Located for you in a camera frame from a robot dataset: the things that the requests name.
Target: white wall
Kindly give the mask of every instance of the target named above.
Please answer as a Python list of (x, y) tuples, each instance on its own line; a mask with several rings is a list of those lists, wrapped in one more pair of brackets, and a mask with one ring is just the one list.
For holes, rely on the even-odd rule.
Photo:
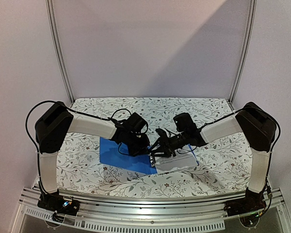
[[(45, 99), (67, 101), (45, 1), (0, 0), (0, 233), (8, 232), (23, 187), (37, 175), (24, 123)], [(41, 113), (33, 114), (31, 129)]]
[(254, 101), (282, 127), (270, 170), (291, 216), (291, 0), (258, 0), (235, 107)]
[(55, 0), (75, 97), (228, 98), (249, 5), (249, 0)]

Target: floral tablecloth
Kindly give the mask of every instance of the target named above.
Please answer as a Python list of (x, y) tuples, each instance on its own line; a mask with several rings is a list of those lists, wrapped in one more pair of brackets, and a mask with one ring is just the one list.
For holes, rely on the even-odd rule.
[[(224, 99), (193, 98), (97, 98), (78, 99), (73, 108), (96, 116), (110, 117), (120, 108), (139, 113), (148, 123), (153, 143), (156, 128), (176, 131), (173, 117), (188, 112), (202, 126), (231, 109)], [(125, 111), (117, 119), (127, 118)], [(161, 175), (144, 176), (99, 163), (99, 137), (69, 133), (59, 152), (59, 189), (136, 198), (189, 197), (245, 190), (251, 170), (251, 150), (242, 133), (197, 148), (199, 166)]]

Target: floral pattern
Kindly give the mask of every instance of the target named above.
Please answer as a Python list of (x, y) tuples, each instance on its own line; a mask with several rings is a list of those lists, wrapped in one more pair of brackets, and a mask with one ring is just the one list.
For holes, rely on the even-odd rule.
[[(189, 113), (198, 126), (231, 113), (224, 99), (193, 98), (78, 99), (73, 108), (101, 117), (110, 117), (120, 108), (137, 112), (149, 123), (147, 134), (151, 143), (158, 137), (156, 128), (176, 132), (173, 117), (179, 113)], [(128, 116), (128, 112), (120, 111), (114, 118)], [(245, 190), (252, 157), (242, 133), (221, 138), (194, 152), (198, 166), (145, 176), (101, 164), (99, 137), (69, 133), (58, 155), (57, 183), (60, 189), (136, 198), (208, 196)]]

